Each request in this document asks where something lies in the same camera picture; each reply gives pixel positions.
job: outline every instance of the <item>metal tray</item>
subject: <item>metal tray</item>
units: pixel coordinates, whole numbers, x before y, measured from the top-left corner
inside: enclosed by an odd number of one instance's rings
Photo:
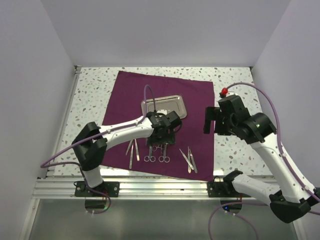
[[[187,116],[187,110],[182,96],[173,95],[173,96],[164,96],[157,97],[155,100],[155,108],[157,110],[167,110],[167,114],[171,111],[175,111],[180,119],[184,119]],[[146,108],[148,112],[153,112],[154,108],[154,100],[147,99],[146,100]],[[141,102],[141,109],[144,112],[145,101]]]

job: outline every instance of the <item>speckled tabletop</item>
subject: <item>speckled tabletop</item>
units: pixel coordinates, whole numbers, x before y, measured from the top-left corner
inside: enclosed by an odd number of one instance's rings
[[[83,67],[77,82],[60,150],[69,146],[80,130],[88,122],[102,124],[106,113],[118,71],[140,74],[182,78],[198,81],[212,81],[215,91],[215,105],[222,88],[236,82],[252,83],[252,75],[247,67]],[[248,86],[236,86],[250,114],[261,112],[261,106],[255,89]],[[73,151],[58,157],[56,162],[78,161]],[[215,136],[214,139],[214,175],[223,176],[235,169],[247,175],[271,176],[271,172],[260,156],[244,141],[236,136]],[[149,173],[128,171],[101,166],[104,176],[152,176]],[[80,176],[77,166],[59,165],[54,176]]]

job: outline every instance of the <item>purple cloth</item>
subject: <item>purple cloth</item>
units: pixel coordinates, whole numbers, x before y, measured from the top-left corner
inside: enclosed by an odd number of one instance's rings
[[[103,125],[114,125],[134,120],[142,115],[141,101],[144,86],[149,84],[155,97],[181,95],[187,111],[182,119],[182,128],[176,134],[175,145],[168,145],[166,155],[169,163],[159,162],[160,150],[153,152],[155,162],[145,162],[149,154],[144,138],[137,139],[140,161],[134,152],[132,169],[144,173],[159,174],[175,178],[211,181],[214,169],[214,133],[204,134],[205,109],[214,105],[214,85],[210,81],[185,80],[173,77],[151,76],[119,71],[106,109]],[[130,152],[126,154],[129,142],[109,149],[102,165],[129,169]],[[198,173],[188,173],[188,164],[179,149],[188,156],[188,146],[194,156]]]

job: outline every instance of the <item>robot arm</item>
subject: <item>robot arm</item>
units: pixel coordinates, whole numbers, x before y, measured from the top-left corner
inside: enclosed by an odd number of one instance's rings
[[[182,124],[175,111],[167,115],[148,112],[143,121],[142,119],[143,116],[132,121],[100,127],[95,122],[89,122],[74,139],[72,144],[106,132],[94,140],[85,141],[73,148],[90,188],[95,189],[103,183],[99,165],[104,159],[105,152],[110,148],[139,138],[147,138],[149,146],[175,143],[174,129]]]
[[[318,202],[301,187],[284,163],[277,145],[277,130],[270,119],[261,112],[251,116],[238,95],[224,97],[218,104],[219,107],[206,108],[204,133],[210,132],[210,123],[215,121],[215,133],[218,135],[236,135],[245,140],[261,156],[278,182],[275,186],[253,179],[241,171],[233,171],[223,178],[223,184],[269,205],[285,223],[309,212],[311,206]],[[320,196],[320,189],[307,180],[285,150],[284,153],[306,188]]]

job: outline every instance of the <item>gray floor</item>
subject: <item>gray floor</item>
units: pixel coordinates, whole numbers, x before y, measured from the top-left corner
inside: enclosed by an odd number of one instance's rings
[[[208,219],[218,200],[114,200],[103,214],[85,213],[84,200],[41,200],[30,240],[208,240]],[[244,205],[240,214],[257,228],[260,240],[296,240],[292,224],[268,207]],[[243,220],[218,211],[215,240],[255,240]]]

